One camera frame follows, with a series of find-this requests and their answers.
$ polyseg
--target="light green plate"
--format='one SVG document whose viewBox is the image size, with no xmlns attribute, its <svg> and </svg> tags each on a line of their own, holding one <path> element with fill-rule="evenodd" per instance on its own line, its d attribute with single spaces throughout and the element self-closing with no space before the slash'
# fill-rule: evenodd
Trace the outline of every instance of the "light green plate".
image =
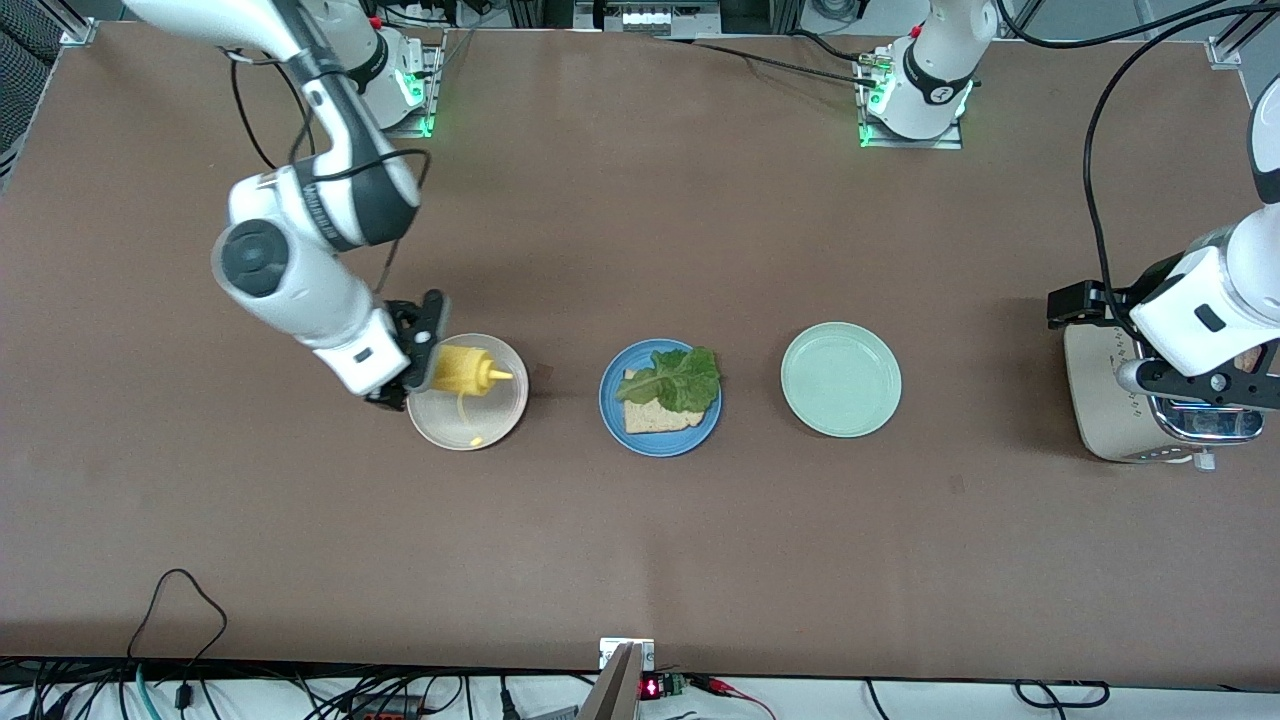
<svg viewBox="0 0 1280 720">
<path fill-rule="evenodd" d="M 833 437 L 876 432 L 902 397 L 902 372 L 876 333 L 822 323 L 797 334 L 782 356 L 782 395 L 804 424 Z"/>
</svg>

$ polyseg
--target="mustard bottle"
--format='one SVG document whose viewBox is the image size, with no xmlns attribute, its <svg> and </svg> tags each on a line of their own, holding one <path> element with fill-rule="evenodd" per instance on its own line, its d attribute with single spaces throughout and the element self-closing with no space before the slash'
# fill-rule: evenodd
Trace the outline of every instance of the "mustard bottle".
<svg viewBox="0 0 1280 720">
<path fill-rule="evenodd" d="M 513 377 L 495 368 L 493 355 L 483 347 L 442 345 L 436 352 L 431 389 L 483 397 L 494 383 Z"/>
</svg>

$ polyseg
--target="plate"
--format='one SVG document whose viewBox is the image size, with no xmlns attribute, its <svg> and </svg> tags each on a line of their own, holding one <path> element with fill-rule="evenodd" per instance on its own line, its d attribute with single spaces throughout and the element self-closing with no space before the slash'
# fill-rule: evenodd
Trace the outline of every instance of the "plate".
<svg viewBox="0 0 1280 720">
<path fill-rule="evenodd" d="M 893 416 L 902 372 L 876 333 L 822 323 L 797 334 L 782 356 L 782 395 L 796 418 L 819 433 L 861 437 Z"/>
<path fill-rule="evenodd" d="M 498 380 L 484 397 L 465 396 L 458 413 L 458 396 L 453 392 L 425 389 L 408 396 L 408 416 L 422 437 L 445 450 L 480 450 L 509 433 L 529 404 L 529 372 L 513 347 L 493 336 L 466 333 L 453 336 L 440 345 L 483 347 L 493 355 L 494 365 L 515 375 Z"/>
<path fill-rule="evenodd" d="M 622 415 L 622 401 L 613 395 L 618 392 L 618 383 L 626 370 L 643 370 L 653 368 L 650 356 L 653 351 L 669 352 L 672 350 L 692 350 L 689 343 L 678 340 L 643 340 L 627 347 L 609 363 L 600 378 L 600 416 L 604 418 L 604 427 L 609 429 L 613 439 L 618 441 L 627 450 L 646 455 L 649 457 L 675 457 L 695 448 L 712 434 L 712 429 L 719 420 L 721 401 L 724 392 L 716 393 L 716 400 L 707 409 L 703 421 L 694 428 L 685 428 L 673 433 L 637 433 L 628 434 L 626 421 Z"/>
</svg>

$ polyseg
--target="red digital display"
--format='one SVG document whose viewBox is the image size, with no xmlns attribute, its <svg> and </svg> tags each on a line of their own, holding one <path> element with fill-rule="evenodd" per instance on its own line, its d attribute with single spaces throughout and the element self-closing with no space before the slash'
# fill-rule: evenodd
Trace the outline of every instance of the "red digital display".
<svg viewBox="0 0 1280 720">
<path fill-rule="evenodd" d="M 662 697 L 662 683 L 657 678 L 640 680 L 640 700 L 658 700 Z"/>
</svg>

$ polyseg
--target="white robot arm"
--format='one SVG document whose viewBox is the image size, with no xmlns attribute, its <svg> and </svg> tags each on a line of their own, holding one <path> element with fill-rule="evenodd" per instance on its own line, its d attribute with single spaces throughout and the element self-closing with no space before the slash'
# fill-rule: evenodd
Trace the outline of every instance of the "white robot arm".
<svg viewBox="0 0 1280 720">
<path fill-rule="evenodd" d="M 1263 206 L 1115 292 L 1148 350 L 1115 369 L 1129 392 L 1280 410 L 1280 377 L 1268 374 L 1280 340 L 1280 76 L 1253 106 L 1248 142 Z M 1051 293 L 1047 315 L 1051 328 L 1116 324 L 1096 281 Z"/>
<path fill-rule="evenodd" d="M 892 65 L 867 111 L 910 140 L 946 132 L 973 90 L 997 22 L 991 0 L 932 0 L 918 31 L 888 46 Z"/>
<path fill-rule="evenodd" d="M 1280 338 L 1280 77 L 1253 108 L 1249 159 L 1263 206 L 1192 243 L 1129 313 L 1188 377 Z"/>
<path fill-rule="evenodd" d="M 399 240 L 420 196 L 404 151 L 380 132 L 316 17 L 298 0 L 127 4 L 163 29 L 257 47 L 288 68 L 333 147 L 232 188 L 214 275 L 242 307 L 310 347 L 347 389 L 403 409 L 404 392 L 430 383 L 447 300 L 431 291 L 421 306 L 384 304 L 338 261 L 338 252 Z M 360 24 L 369 28 L 365 18 Z"/>
</svg>

